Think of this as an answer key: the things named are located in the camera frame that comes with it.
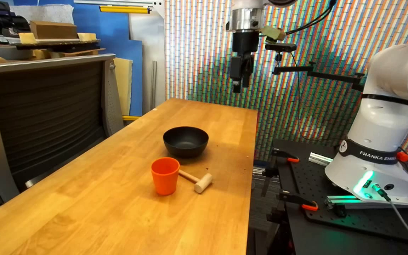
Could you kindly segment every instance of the orange cup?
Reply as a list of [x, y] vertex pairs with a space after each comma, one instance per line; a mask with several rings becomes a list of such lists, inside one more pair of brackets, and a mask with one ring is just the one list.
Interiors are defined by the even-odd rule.
[[159, 158], [152, 163], [151, 173], [158, 194], [165, 196], [175, 192], [179, 166], [174, 158]]

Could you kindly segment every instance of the colorful patterned wall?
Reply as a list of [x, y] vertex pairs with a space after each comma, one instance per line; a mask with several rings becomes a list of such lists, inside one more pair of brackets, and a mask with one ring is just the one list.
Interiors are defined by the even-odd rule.
[[[330, 0], [299, 0], [288, 8], [267, 7], [266, 24], [290, 30], [318, 16]], [[267, 160], [275, 137], [309, 142], [305, 137], [343, 137], [358, 111], [360, 92], [348, 84], [308, 78], [300, 74], [300, 102], [296, 73], [272, 75], [274, 53], [259, 45], [252, 86], [233, 94], [228, 78], [231, 36], [224, 30], [230, 0], [167, 1], [166, 96], [259, 109], [256, 158]], [[408, 0], [338, 0], [329, 17], [309, 29], [288, 36], [297, 44], [299, 65], [317, 62], [316, 71], [353, 75], [366, 73], [366, 64], [379, 50], [408, 43]], [[292, 66], [285, 55], [283, 66]], [[338, 141], [313, 141], [326, 145]], [[404, 142], [408, 150], [408, 137]]]

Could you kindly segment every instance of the wooden mallet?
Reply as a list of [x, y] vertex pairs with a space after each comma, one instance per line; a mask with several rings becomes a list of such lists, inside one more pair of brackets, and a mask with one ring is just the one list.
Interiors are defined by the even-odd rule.
[[185, 173], [182, 170], [179, 170], [178, 173], [183, 178], [194, 182], [194, 191], [198, 192], [199, 194], [201, 194], [207, 188], [207, 186], [212, 183], [212, 180], [214, 179], [209, 173], [206, 173], [202, 179], [196, 178], [191, 174]]

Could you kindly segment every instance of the yellow bar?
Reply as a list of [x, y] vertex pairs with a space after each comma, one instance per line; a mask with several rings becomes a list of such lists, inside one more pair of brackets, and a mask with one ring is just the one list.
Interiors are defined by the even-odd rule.
[[135, 120], [137, 120], [139, 118], [140, 118], [139, 116], [126, 116], [126, 115], [122, 116], [122, 119], [124, 121], [135, 121]]
[[106, 6], [100, 5], [101, 12], [118, 12], [118, 13], [144, 13], [149, 14], [151, 10], [149, 7], [138, 6]]

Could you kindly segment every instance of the wooden table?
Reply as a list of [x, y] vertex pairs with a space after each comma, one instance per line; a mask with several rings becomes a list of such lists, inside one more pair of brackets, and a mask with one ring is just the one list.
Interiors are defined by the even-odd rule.
[[[0, 254], [241, 255], [246, 252], [257, 112], [171, 99], [0, 207]], [[181, 177], [154, 191], [163, 133], [196, 126], [203, 155], [181, 169], [214, 176], [201, 195]]]

